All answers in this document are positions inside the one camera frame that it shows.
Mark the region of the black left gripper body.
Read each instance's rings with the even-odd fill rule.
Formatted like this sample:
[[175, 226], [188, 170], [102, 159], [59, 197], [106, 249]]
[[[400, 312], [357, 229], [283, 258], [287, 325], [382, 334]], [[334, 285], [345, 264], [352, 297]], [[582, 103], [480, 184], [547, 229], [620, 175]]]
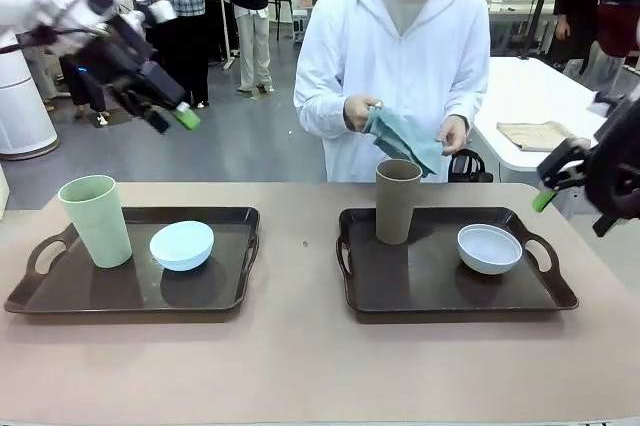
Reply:
[[184, 89], [155, 61], [154, 48], [123, 16], [106, 23], [92, 42], [92, 74], [118, 92], [140, 93], [168, 111], [183, 101]]

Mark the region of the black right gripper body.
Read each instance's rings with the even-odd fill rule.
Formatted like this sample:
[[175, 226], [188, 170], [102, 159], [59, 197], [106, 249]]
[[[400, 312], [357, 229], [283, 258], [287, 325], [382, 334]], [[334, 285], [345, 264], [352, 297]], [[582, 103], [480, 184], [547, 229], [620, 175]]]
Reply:
[[600, 213], [639, 217], [639, 97], [597, 95], [588, 110], [605, 118], [594, 133], [586, 167], [586, 197]]

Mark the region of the person's left hand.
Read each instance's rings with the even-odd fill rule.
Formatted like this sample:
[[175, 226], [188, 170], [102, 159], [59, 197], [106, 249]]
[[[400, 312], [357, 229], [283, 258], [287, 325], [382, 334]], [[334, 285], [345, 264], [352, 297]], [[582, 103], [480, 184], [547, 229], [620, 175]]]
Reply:
[[469, 132], [467, 119], [459, 115], [448, 116], [441, 124], [437, 141], [441, 143], [443, 156], [450, 156], [464, 148]]

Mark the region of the person's right hand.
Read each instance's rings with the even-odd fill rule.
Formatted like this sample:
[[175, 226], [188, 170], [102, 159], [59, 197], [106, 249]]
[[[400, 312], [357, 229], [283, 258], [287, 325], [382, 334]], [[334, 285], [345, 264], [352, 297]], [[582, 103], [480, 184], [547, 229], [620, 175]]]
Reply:
[[346, 127], [353, 132], [362, 132], [368, 121], [370, 109], [382, 105], [383, 102], [380, 99], [369, 95], [347, 97], [343, 106]]

